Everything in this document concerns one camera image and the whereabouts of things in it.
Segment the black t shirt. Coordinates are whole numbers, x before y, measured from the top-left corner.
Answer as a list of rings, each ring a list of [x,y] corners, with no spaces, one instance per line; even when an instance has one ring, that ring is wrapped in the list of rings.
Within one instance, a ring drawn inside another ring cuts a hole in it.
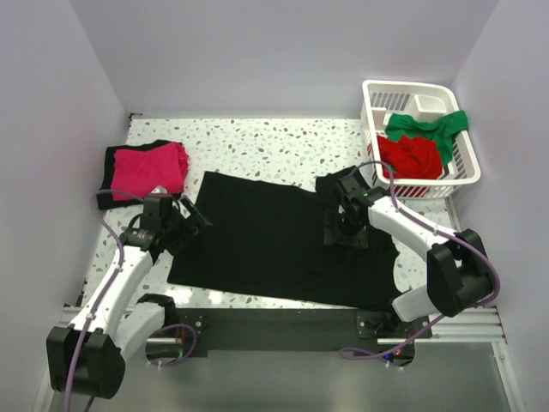
[[[132,148],[136,150],[145,151],[151,148],[157,148],[163,143],[168,143],[166,140],[156,140],[151,143],[146,143],[138,146],[114,146],[106,149],[105,162],[104,162],[104,178],[100,187],[100,193],[97,196],[97,205],[101,210],[109,210],[115,208],[126,207],[130,205],[138,204],[138,200],[143,197],[138,197],[134,194],[116,191],[111,189],[112,178],[114,174],[114,155],[115,152],[122,148]],[[173,196],[179,197],[182,193],[175,194]]]
[[[392,237],[370,228],[365,249],[325,245],[324,215],[338,207],[336,182],[314,191],[206,172],[196,207],[210,221],[172,260],[171,284],[236,294],[385,310],[400,295]]]

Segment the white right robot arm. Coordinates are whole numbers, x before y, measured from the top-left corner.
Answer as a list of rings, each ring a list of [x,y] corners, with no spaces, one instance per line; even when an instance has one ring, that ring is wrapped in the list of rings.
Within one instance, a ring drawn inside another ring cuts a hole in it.
[[[418,318],[454,317],[498,290],[498,280],[480,236],[455,232],[412,211],[382,187],[368,188],[356,174],[338,179],[337,207],[325,215],[325,245],[365,249],[368,231],[378,229],[398,239],[426,264],[425,285],[391,302],[382,316],[384,331],[403,336]]]

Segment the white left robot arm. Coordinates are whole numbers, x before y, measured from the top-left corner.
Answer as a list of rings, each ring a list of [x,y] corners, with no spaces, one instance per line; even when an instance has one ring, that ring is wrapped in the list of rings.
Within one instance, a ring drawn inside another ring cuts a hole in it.
[[[196,329],[180,321],[172,297],[144,294],[134,309],[128,305],[159,256],[182,251],[210,223],[188,197],[159,192],[144,197],[137,220],[117,236],[112,263],[87,304],[46,338],[51,388],[67,401],[74,393],[114,397],[127,362],[154,333],[186,329],[196,344]]]

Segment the folded pink t shirt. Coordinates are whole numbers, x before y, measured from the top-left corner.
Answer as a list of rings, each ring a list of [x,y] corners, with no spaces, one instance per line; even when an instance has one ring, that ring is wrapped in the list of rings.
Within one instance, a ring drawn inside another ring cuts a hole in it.
[[[122,148],[114,155],[111,189],[145,197],[157,186],[169,194],[184,191],[189,156],[177,142],[163,143],[145,151]]]

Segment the folded black t shirt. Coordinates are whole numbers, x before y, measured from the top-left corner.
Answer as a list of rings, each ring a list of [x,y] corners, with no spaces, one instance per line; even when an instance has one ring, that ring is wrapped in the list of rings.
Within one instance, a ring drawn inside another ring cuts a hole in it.
[[[151,143],[146,143],[138,146],[114,146],[106,149],[105,162],[104,162],[104,178],[100,187],[100,193],[97,196],[97,205],[101,210],[109,210],[115,208],[126,207],[130,205],[138,204],[138,200],[143,197],[138,197],[134,194],[116,191],[111,189],[112,178],[114,174],[114,155],[115,152],[122,148],[132,148],[136,150],[145,151],[151,148],[157,148],[163,143],[168,143],[166,140],[156,140]],[[179,197],[182,193],[175,194],[173,196]]]

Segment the red t shirt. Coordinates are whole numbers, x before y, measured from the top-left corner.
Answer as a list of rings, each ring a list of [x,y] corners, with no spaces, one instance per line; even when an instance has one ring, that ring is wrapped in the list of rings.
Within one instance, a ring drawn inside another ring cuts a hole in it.
[[[381,161],[387,163],[395,179],[437,179],[443,171],[441,155],[431,140],[401,136],[397,142],[378,136]]]

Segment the green t shirt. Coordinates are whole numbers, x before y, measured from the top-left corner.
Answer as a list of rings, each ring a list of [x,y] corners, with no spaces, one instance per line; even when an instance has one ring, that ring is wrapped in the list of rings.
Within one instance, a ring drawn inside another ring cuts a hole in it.
[[[410,138],[419,136],[433,141],[437,146],[443,165],[446,166],[453,158],[456,137],[467,130],[468,116],[464,111],[443,115],[432,122],[419,121],[407,114],[393,113],[384,133],[392,142],[398,142],[402,136]]]

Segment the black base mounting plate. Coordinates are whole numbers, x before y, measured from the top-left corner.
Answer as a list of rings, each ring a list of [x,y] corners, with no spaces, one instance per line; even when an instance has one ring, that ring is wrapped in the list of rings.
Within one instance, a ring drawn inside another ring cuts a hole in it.
[[[391,350],[429,323],[391,321],[359,309],[179,309],[179,326],[147,341],[147,358],[178,361],[211,351],[339,352],[365,356]]]

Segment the white plastic laundry basket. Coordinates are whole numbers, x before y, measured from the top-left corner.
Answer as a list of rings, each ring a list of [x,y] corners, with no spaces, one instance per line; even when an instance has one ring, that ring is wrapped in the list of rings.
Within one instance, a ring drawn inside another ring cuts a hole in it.
[[[444,86],[422,82],[366,80],[362,83],[364,103],[360,118],[367,159],[372,163],[361,173],[371,186],[389,187],[383,175],[378,141],[392,114],[405,114],[417,121],[432,123],[459,110],[454,93]],[[444,199],[481,177],[480,166],[467,131],[460,132],[451,149],[450,162],[437,179],[397,179],[395,194],[402,199]]]

